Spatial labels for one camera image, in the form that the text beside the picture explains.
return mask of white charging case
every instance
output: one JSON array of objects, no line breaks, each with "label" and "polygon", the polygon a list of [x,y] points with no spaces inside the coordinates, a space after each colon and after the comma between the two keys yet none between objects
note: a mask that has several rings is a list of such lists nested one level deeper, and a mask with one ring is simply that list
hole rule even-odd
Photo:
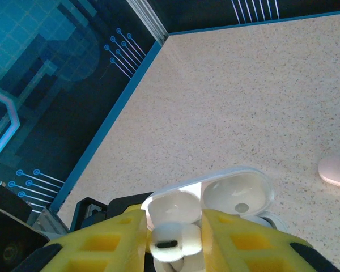
[{"label": "white charging case", "polygon": [[150,230],[167,222],[195,223],[202,209],[214,209],[287,232],[282,220],[266,211],[274,196],[270,179],[261,171],[232,167],[155,191],[141,209]]}]

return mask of yellow foam pad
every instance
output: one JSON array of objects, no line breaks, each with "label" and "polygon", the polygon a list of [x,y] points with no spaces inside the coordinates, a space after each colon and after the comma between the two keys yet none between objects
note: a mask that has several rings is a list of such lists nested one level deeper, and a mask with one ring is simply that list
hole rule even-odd
[{"label": "yellow foam pad", "polygon": [[314,272],[290,246],[306,241],[238,216],[203,210],[202,246],[207,272]]},{"label": "yellow foam pad", "polygon": [[63,248],[42,272],[142,272],[146,237],[145,211],[128,211],[50,241]]}]

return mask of speckled countertop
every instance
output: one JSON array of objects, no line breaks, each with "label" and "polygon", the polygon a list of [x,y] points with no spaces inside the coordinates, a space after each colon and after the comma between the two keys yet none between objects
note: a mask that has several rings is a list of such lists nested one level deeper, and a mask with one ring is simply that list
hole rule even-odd
[{"label": "speckled countertop", "polygon": [[340,15],[172,36],[69,195],[101,202],[233,165],[271,177],[290,232],[340,268]]}]

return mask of white earbud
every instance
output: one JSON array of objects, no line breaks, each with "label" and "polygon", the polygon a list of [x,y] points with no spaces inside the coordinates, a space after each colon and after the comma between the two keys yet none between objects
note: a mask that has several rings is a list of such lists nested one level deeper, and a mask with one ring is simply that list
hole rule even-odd
[{"label": "white earbud", "polygon": [[196,225],[164,223],[151,233],[150,251],[160,262],[175,262],[201,250],[201,231]]}]

